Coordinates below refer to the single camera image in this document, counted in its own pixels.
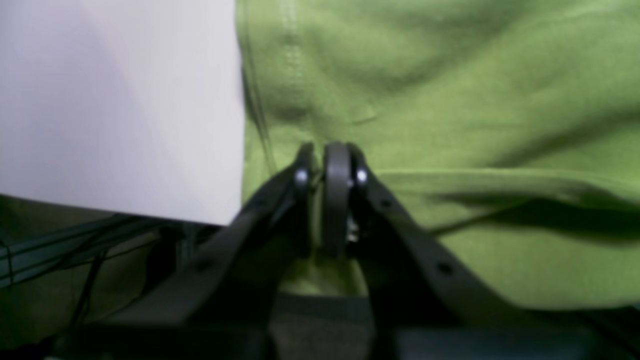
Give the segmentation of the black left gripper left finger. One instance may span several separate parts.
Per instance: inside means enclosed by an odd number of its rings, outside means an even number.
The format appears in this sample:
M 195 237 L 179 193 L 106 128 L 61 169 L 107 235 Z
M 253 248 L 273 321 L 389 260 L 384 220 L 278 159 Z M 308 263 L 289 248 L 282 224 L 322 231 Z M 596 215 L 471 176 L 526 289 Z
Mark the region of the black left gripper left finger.
M 104 360 L 275 360 L 278 284 L 307 239 L 315 171 L 306 143 L 234 221 L 149 296 L 100 326 Z

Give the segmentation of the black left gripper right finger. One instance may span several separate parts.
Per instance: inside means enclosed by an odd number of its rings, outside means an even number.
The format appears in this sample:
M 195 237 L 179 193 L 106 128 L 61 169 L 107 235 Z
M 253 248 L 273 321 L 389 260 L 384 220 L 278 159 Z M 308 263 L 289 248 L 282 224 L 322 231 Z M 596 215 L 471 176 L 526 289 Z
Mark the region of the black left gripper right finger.
M 420 228 L 352 143 L 324 151 L 322 243 L 356 258 L 375 321 L 370 360 L 594 360 L 589 330 L 503 300 Z

